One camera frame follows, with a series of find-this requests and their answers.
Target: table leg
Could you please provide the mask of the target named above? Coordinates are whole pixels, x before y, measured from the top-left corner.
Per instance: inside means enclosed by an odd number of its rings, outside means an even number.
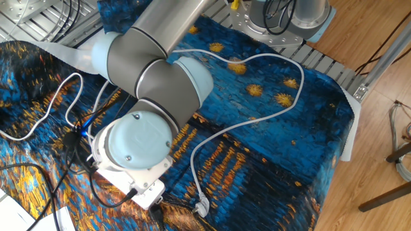
[[[385,160],[388,163],[393,163],[394,161],[398,160],[403,155],[411,152],[411,143],[404,145],[402,148],[395,151],[393,154],[389,155]]]
[[[360,209],[361,212],[367,212],[368,210],[379,207],[380,205],[383,205],[385,203],[388,203],[410,193],[411,182],[401,185],[396,189],[393,189],[389,192],[382,194],[381,196],[378,196],[372,200],[363,203],[359,206],[358,209]]]

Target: robotic arm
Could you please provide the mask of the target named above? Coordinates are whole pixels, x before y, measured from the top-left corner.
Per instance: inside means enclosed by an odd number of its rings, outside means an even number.
[[[126,179],[124,193],[138,191],[133,200],[144,209],[161,200],[165,187],[158,179],[173,163],[173,137],[213,89],[210,73],[195,59],[166,61],[207,2],[153,0],[124,35],[110,32],[93,47],[94,68],[139,99],[127,115],[98,132],[93,157],[114,185]]]

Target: power plug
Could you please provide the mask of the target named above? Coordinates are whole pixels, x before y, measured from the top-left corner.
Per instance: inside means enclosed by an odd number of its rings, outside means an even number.
[[[204,218],[208,214],[208,210],[210,209],[210,202],[208,201],[207,197],[204,193],[200,193],[200,202],[195,204],[195,209],[193,213],[197,212],[202,218]]]

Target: light blue joint cap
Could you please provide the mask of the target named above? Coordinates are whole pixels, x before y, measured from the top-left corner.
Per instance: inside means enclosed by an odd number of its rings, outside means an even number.
[[[174,64],[179,65],[189,76],[197,91],[200,108],[214,87],[213,77],[204,65],[194,58],[181,57]]]
[[[91,63],[96,71],[104,78],[110,81],[109,71],[107,70],[107,62],[109,59],[110,46],[114,39],[120,36],[117,32],[108,32],[102,38],[98,39],[92,47]]]
[[[328,15],[327,20],[325,21],[325,23],[321,26],[321,28],[318,30],[318,32],[312,36],[311,38],[309,38],[307,41],[308,42],[318,42],[322,35],[324,34],[324,32],[327,30],[329,24],[331,23],[331,21],[334,19],[335,14],[337,13],[337,10],[333,7],[331,7],[331,12]]]
[[[156,166],[170,152],[173,137],[167,122],[153,112],[132,112],[109,135],[109,151],[120,167],[143,170]]]

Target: starry night fabric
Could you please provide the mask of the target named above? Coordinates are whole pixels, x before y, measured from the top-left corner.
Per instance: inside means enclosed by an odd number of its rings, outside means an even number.
[[[105,31],[124,33],[149,1],[100,1]],[[201,17],[177,49],[205,49],[224,58],[243,60],[260,53],[275,53],[246,35]],[[106,209],[91,195],[85,175],[72,175],[58,193],[58,207],[68,206],[77,230],[313,230],[319,218],[334,168],[344,148],[354,114],[341,88],[331,78],[304,70],[305,82],[295,108],[279,117],[244,126],[216,138],[201,148],[195,165],[211,207],[206,218],[191,210],[198,200],[189,168],[193,148],[228,126],[269,116],[289,107],[301,84],[293,64],[263,57],[243,65],[229,65],[202,53],[173,54],[200,60],[214,78],[214,89],[203,107],[174,139],[173,166],[161,177],[166,184],[161,209],[164,219],[128,202]],[[0,129],[15,137],[28,133],[47,110],[57,87],[74,68],[26,42],[0,44]],[[85,87],[74,115],[89,113],[105,80],[85,73]],[[40,164],[55,184],[64,172],[62,137],[69,130],[64,114],[80,82],[67,84],[51,115],[27,140],[0,138],[1,165]],[[106,98],[113,90],[110,86]],[[127,95],[119,99],[93,126],[93,134],[109,124]],[[129,101],[131,108],[136,101]],[[90,152],[86,142],[81,154]],[[1,187],[33,217],[46,204],[44,180],[34,169],[2,171]],[[124,197],[96,175],[96,188],[108,202]]]

